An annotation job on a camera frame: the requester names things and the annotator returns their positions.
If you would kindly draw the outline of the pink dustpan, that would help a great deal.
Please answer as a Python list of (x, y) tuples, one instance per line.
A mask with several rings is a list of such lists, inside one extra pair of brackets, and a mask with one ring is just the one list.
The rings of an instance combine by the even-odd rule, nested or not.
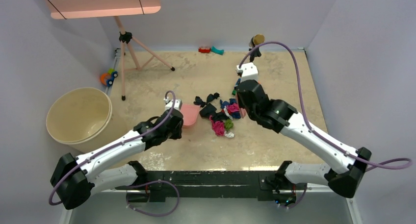
[(198, 119), (200, 107), (193, 104), (183, 104), (181, 113), (183, 114), (183, 128), (193, 127)]

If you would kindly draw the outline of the green paper scrap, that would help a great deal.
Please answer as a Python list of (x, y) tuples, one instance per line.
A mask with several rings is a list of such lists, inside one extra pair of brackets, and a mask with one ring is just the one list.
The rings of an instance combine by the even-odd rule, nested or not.
[(227, 119), (224, 123), (225, 131), (230, 131), (234, 126), (234, 123), (231, 119)]

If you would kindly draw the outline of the small white paper scrap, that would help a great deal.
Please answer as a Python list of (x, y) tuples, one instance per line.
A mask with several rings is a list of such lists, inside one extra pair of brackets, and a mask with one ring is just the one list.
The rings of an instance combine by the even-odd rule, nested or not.
[(234, 137), (234, 133), (232, 133), (232, 132), (225, 132), (224, 133), (224, 136), (227, 137), (227, 138), (233, 138)]

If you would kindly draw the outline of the pink hand brush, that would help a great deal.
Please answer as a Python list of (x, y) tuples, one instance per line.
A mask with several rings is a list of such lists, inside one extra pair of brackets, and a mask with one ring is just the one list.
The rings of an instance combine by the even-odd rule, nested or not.
[(238, 103), (238, 108), (241, 118), (245, 118), (247, 116), (247, 111), (243, 108), (241, 103)]

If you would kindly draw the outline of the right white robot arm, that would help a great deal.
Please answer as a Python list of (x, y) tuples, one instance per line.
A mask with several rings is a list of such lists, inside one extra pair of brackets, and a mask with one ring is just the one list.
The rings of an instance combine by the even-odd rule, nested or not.
[(313, 183), (326, 185), (342, 197), (354, 197), (372, 156), (370, 150), (343, 144), (314, 125), (308, 128), (294, 106), (284, 100), (269, 99), (255, 80), (240, 83), (236, 93), (239, 105), (251, 120), (298, 142), (324, 161), (321, 164), (284, 162), (275, 175), (279, 187)]

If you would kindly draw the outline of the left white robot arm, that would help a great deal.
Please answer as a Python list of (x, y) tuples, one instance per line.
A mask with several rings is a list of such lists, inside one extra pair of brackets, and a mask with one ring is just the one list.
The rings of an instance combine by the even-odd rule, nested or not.
[(112, 168), (127, 157), (159, 146), (168, 139), (182, 137), (183, 114), (177, 109), (166, 110), (156, 122), (140, 122), (127, 134), (95, 151), (79, 156), (61, 156), (50, 179), (53, 186), (50, 205), (63, 204), (67, 210), (86, 202), (103, 190), (128, 187), (141, 189), (151, 184), (148, 173), (137, 161)]

